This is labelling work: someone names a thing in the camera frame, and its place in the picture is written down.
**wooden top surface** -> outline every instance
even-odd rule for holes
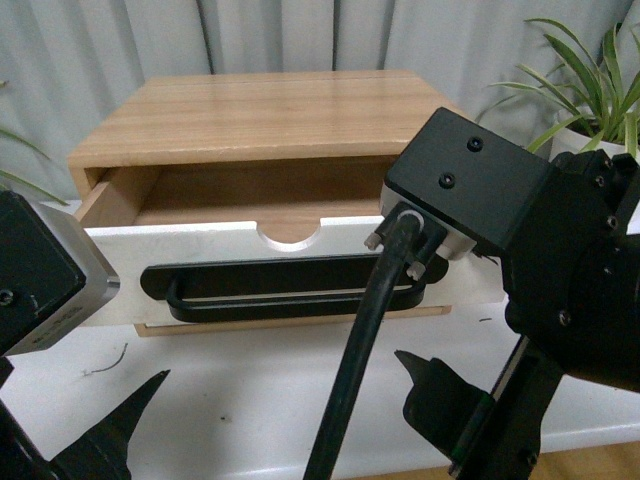
[[[397,155],[442,94],[408,71],[150,79],[69,156],[71,168]]]

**cable connector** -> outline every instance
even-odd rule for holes
[[[372,251],[376,250],[380,245],[384,245],[395,223],[405,215],[412,215],[420,222],[420,237],[405,259],[405,262],[409,265],[406,271],[407,275],[413,280],[418,281],[426,272],[427,265],[429,265],[429,262],[431,262],[433,258],[434,246],[437,248],[437,246],[442,244],[448,234],[447,229],[442,225],[415,210],[411,205],[399,202],[384,218],[382,223],[378,225],[375,231],[367,237],[364,244]]]

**spider plant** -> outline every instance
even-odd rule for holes
[[[492,86],[506,87],[516,93],[485,109],[504,103],[518,94],[526,93],[541,97],[545,102],[559,107],[566,118],[559,121],[536,138],[527,149],[535,152],[560,130],[567,127],[591,138],[583,151],[593,150],[601,141],[625,146],[625,150],[635,158],[638,153],[638,100],[640,99],[640,68],[628,88],[625,88],[620,74],[617,51],[617,34],[620,24],[609,29],[602,39],[602,62],[585,48],[578,37],[564,24],[549,18],[531,18],[526,23],[546,24],[564,33],[570,42],[565,42],[551,34],[544,34],[549,46],[560,60],[547,75],[533,68],[519,64],[517,68],[535,80],[531,85],[521,82],[498,82]],[[640,41],[631,32],[640,55]],[[552,74],[560,70],[561,80],[551,81]]]
[[[6,81],[0,81],[0,88],[3,88],[7,85]],[[41,149],[39,149],[36,145],[34,145],[33,143],[29,142],[27,139],[25,139],[24,137],[18,135],[17,133],[14,133],[10,130],[7,130],[6,128],[0,127],[0,136],[3,137],[7,137],[10,138],[11,140],[14,140],[18,143],[21,143],[22,145],[32,149],[35,152],[38,152],[40,155],[42,155],[43,157],[45,157],[47,160],[51,160],[49,158],[49,156],[44,153]],[[65,202],[64,200],[62,200],[61,198],[55,196],[54,194],[44,190],[43,188],[40,188],[39,186],[35,185],[34,183],[29,182],[28,180],[25,180],[22,177],[19,177],[18,175],[14,175],[13,173],[7,172],[6,170],[0,168],[0,177],[4,177],[14,183],[18,183],[21,185],[24,185],[25,187],[28,187],[36,192],[41,193],[42,195],[44,195],[45,197],[54,200],[58,203],[60,203],[61,205],[68,205],[67,202]]]

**gray curtain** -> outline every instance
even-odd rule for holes
[[[539,27],[523,23],[541,16],[597,54],[614,23],[640,21],[640,0],[3,0],[0,125],[53,162],[0,139],[0,166],[77,197],[66,156],[157,75],[410,69],[474,116],[504,95],[488,84],[519,78],[516,63],[552,66]],[[621,40],[630,75],[638,53]],[[523,101],[485,124],[524,144],[549,117]]]

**black drawer handle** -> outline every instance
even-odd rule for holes
[[[378,255],[307,257],[148,267],[140,279],[174,318],[190,323],[355,313]],[[436,260],[418,282],[406,275],[389,310],[418,305],[427,283],[446,273]]]

